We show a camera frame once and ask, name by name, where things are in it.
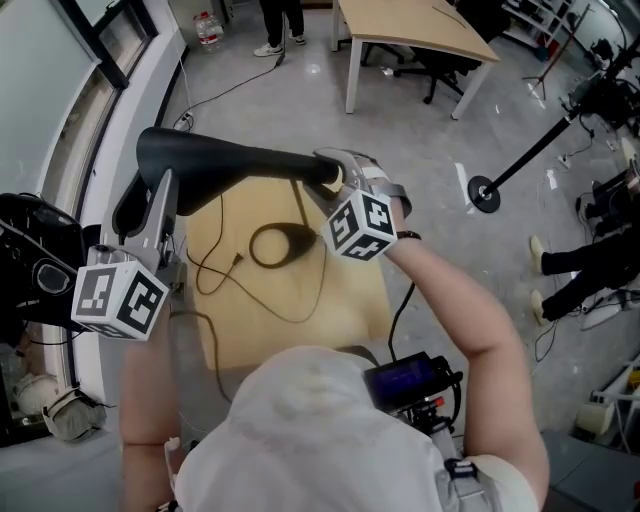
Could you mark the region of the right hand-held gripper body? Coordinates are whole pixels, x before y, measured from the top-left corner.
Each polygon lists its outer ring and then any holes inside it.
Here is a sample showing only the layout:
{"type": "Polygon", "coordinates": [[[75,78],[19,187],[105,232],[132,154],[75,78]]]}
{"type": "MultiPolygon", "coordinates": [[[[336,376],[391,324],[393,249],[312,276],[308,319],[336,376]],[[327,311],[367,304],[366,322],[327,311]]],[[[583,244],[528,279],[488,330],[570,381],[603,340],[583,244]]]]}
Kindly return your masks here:
{"type": "Polygon", "coordinates": [[[321,205],[327,220],[321,236],[335,256],[370,261],[398,240],[391,201],[402,204],[408,217],[413,205],[405,188],[389,180],[379,163],[368,155],[351,152],[358,164],[358,185],[341,184],[335,205],[321,205]]]}

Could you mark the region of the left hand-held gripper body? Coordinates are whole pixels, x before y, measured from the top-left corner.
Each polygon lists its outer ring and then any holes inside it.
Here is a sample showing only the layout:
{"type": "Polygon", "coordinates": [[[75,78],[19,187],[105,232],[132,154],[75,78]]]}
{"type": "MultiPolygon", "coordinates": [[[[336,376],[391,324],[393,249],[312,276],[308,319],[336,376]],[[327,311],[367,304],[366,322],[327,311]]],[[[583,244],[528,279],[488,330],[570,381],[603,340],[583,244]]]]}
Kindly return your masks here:
{"type": "Polygon", "coordinates": [[[94,245],[78,270],[71,319],[104,337],[146,341],[183,270],[170,236],[157,247],[94,245]]]}

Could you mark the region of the black desk lamp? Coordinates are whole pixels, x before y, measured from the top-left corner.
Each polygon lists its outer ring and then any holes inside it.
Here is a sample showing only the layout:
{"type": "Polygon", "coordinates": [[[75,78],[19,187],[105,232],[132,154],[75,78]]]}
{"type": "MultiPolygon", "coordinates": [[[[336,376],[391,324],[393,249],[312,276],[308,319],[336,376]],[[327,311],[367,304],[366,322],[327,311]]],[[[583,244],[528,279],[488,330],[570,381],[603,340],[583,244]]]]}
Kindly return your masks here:
{"type": "Polygon", "coordinates": [[[299,181],[311,198],[313,184],[324,184],[335,192],[342,184],[337,166],[314,154],[249,147],[159,127],[141,133],[136,159],[137,172],[149,189],[148,206],[135,233],[117,235],[120,243],[133,247],[143,244],[152,198],[166,169],[173,171],[174,199],[166,214],[164,238],[173,234],[176,216],[194,214],[249,177],[299,181]]]}

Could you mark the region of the person's left forearm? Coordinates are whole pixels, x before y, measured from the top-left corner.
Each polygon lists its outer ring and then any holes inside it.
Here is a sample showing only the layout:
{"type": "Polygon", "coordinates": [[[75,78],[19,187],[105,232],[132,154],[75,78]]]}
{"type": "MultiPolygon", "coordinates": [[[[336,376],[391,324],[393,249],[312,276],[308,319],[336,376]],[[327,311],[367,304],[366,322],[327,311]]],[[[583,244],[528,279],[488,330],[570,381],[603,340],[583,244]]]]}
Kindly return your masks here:
{"type": "Polygon", "coordinates": [[[165,443],[181,436],[169,320],[170,309],[165,306],[149,339],[131,344],[124,353],[119,432],[125,512],[156,512],[171,501],[171,476],[186,457],[180,446],[165,452],[165,443]]]}

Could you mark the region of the person's right forearm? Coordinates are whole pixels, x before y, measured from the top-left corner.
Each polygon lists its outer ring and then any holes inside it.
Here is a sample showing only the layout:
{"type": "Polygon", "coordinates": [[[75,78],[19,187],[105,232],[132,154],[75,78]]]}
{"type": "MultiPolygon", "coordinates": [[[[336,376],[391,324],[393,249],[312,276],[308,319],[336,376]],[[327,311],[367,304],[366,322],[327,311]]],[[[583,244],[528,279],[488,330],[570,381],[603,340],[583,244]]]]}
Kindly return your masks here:
{"type": "Polygon", "coordinates": [[[417,285],[468,361],[465,453],[509,463],[541,510],[550,466],[535,421],[527,356],[511,318],[484,287],[416,239],[398,241],[387,257],[417,285]]]}

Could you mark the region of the wooden desk with white legs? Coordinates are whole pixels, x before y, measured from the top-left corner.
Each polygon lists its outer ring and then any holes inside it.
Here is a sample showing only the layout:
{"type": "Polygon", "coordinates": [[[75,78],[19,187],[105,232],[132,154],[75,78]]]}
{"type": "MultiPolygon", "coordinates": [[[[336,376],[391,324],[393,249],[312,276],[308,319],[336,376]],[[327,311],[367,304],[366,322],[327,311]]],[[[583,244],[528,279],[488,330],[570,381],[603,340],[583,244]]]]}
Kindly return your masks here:
{"type": "Polygon", "coordinates": [[[345,112],[355,109],[362,48],[365,43],[413,46],[476,60],[479,69],[451,113],[459,120],[499,57],[446,0],[333,0],[331,50],[339,50],[348,28],[351,53],[345,112]]]}

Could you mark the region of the black backpack with grey trim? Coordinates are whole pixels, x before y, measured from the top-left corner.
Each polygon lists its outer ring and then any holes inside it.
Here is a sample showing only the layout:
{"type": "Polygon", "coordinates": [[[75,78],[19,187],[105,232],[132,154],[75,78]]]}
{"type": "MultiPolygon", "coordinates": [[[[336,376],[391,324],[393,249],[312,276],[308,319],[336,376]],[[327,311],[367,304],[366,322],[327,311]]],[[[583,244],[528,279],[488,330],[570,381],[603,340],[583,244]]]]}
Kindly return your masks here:
{"type": "Polygon", "coordinates": [[[71,320],[71,307],[100,230],[35,195],[0,194],[0,344],[17,347],[30,324],[87,330],[71,320]]]}

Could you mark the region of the beige cloth bag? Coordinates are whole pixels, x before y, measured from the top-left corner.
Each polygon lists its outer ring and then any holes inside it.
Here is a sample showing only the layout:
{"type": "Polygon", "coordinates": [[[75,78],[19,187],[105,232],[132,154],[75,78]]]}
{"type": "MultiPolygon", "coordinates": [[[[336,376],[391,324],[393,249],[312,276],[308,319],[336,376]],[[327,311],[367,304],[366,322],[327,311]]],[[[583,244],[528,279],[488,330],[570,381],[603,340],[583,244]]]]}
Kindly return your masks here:
{"type": "Polygon", "coordinates": [[[42,416],[55,438],[79,442],[103,428],[106,409],[105,404],[87,395],[79,386],[71,386],[42,408],[42,416]]]}

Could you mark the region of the black pole stand round base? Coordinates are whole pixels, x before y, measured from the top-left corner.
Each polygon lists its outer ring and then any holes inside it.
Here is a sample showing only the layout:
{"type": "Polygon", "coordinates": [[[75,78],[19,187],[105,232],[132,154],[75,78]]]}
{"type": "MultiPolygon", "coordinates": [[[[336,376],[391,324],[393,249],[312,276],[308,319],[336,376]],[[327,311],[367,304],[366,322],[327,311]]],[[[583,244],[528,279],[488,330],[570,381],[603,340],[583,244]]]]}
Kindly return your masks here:
{"type": "Polygon", "coordinates": [[[617,75],[638,57],[640,57],[640,34],[619,53],[604,75],[587,88],[582,100],[495,180],[477,175],[468,181],[467,192],[472,205],[487,214],[496,212],[501,204],[498,189],[551,144],[576,118],[582,114],[598,114],[601,102],[611,97],[617,75]]]}

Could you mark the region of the black chest-mounted screen device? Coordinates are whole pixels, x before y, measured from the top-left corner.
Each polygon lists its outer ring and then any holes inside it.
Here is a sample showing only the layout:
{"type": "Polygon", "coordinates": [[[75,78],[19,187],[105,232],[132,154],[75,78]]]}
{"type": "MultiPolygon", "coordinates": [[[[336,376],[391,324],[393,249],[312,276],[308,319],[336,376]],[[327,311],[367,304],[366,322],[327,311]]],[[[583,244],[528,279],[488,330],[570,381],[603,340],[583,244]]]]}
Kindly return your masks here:
{"type": "Polygon", "coordinates": [[[425,352],[364,371],[375,407],[426,435],[453,433],[462,402],[463,373],[425,352]]]}

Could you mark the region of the dark framed window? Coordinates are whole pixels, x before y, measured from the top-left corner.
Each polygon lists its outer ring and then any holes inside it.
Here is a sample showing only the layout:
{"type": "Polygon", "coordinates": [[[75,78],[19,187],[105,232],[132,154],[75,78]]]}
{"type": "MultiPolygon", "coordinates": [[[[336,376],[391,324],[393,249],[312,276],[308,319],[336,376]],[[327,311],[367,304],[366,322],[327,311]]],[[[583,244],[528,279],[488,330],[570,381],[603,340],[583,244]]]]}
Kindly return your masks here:
{"type": "Polygon", "coordinates": [[[170,0],[0,0],[0,193],[107,197],[152,123],[170,0]]]}

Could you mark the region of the clear water bottle red label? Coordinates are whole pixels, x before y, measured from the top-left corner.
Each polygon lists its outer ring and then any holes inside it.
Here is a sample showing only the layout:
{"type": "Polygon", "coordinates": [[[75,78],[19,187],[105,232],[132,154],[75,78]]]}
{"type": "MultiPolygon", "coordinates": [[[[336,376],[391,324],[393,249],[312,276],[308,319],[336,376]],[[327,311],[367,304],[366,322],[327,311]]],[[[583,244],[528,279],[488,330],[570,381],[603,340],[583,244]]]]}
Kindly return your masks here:
{"type": "Polygon", "coordinates": [[[193,17],[196,34],[204,51],[213,51],[224,37],[224,29],[214,12],[203,11],[193,17]]]}

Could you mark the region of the person's white shirt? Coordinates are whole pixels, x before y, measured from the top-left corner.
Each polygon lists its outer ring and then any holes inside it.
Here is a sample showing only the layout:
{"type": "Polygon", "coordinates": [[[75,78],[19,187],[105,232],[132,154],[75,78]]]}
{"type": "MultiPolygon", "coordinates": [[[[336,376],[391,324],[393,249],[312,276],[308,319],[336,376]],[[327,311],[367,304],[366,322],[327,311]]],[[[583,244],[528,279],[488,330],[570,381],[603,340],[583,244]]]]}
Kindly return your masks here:
{"type": "Polygon", "coordinates": [[[432,440],[374,406],[370,368],[309,346],[266,361],[184,460],[182,512],[539,512],[524,476],[491,455],[473,458],[474,495],[460,499],[432,440]]]}

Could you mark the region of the low white shelf unit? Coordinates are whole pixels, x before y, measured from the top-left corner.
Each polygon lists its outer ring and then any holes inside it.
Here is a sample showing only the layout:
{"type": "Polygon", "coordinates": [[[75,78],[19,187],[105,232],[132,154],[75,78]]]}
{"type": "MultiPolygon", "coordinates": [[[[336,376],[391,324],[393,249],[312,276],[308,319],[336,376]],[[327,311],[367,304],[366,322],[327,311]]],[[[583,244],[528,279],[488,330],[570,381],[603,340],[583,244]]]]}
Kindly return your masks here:
{"type": "Polygon", "coordinates": [[[593,391],[590,399],[613,407],[613,422],[621,446],[627,453],[633,453],[638,444],[634,438],[640,435],[640,352],[622,364],[620,373],[609,384],[593,391]]]}

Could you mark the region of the grey sofa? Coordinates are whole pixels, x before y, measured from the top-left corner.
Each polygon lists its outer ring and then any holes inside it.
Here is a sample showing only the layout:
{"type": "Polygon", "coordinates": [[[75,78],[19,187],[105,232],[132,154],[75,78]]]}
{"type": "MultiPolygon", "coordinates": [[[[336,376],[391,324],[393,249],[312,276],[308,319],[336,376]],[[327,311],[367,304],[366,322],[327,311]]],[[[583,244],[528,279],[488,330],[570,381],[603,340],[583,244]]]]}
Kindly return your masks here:
{"type": "Polygon", "coordinates": [[[640,512],[640,456],[542,433],[550,461],[543,512],[640,512]]]}

